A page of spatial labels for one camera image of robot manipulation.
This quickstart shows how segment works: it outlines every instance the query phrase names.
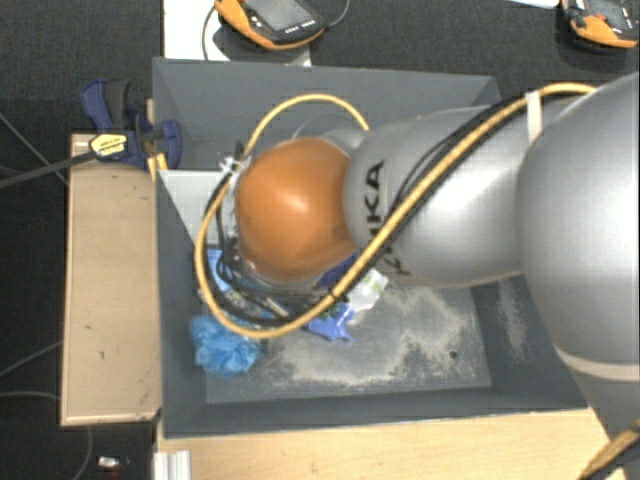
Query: cable tie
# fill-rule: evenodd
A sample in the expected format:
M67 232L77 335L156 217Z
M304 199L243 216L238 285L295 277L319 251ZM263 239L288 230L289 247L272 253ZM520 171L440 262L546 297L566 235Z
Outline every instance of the cable tie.
M529 143L533 143L542 133L542 98L539 91L531 91L524 95L527 102L527 126Z

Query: blue cloth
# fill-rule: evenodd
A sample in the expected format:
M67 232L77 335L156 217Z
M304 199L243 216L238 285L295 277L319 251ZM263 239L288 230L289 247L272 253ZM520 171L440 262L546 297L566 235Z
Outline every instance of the blue cloth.
M258 341L229 331L210 315L193 317L191 340L196 364L222 378L248 371L263 354Z

